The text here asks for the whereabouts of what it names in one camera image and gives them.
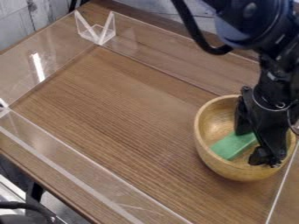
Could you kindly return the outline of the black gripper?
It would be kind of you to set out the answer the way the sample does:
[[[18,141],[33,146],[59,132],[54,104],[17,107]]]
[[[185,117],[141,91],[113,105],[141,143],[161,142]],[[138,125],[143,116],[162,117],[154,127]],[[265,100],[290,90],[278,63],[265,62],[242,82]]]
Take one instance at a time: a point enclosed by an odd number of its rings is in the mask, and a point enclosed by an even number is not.
[[[249,157],[249,164],[281,166],[288,156],[288,110],[274,108],[260,100],[253,87],[245,86],[238,97],[236,110],[236,133],[238,136],[254,133],[258,146]]]

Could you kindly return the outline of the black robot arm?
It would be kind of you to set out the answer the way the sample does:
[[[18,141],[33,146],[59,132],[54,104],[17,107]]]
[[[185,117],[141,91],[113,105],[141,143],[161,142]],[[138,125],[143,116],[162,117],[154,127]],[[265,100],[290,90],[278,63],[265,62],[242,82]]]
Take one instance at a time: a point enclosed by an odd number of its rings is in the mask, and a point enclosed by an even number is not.
[[[238,98],[236,131],[256,134],[252,165],[278,167],[289,149],[286,134],[299,120],[299,14],[294,0],[204,0],[217,30],[232,47],[258,53],[261,75]]]

